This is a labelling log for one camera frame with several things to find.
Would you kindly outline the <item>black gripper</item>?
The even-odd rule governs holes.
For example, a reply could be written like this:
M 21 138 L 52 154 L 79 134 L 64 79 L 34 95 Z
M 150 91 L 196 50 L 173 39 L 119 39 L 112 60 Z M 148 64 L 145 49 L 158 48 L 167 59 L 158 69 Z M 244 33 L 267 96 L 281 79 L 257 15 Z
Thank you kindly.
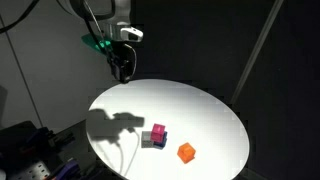
M 112 43 L 109 48 L 109 65 L 116 80 L 127 84 L 133 78 L 137 67 L 137 54 L 127 43 Z

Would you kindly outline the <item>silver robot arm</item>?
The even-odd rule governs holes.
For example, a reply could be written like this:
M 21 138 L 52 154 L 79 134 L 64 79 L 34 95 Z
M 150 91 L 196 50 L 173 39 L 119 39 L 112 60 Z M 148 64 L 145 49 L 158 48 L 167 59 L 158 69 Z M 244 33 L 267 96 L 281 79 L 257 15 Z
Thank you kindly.
M 82 40 L 106 57 L 112 76 L 126 84 L 137 67 L 131 43 L 140 43 L 144 33 L 131 23 L 132 0 L 56 0 L 68 14 L 84 21 L 89 33 Z

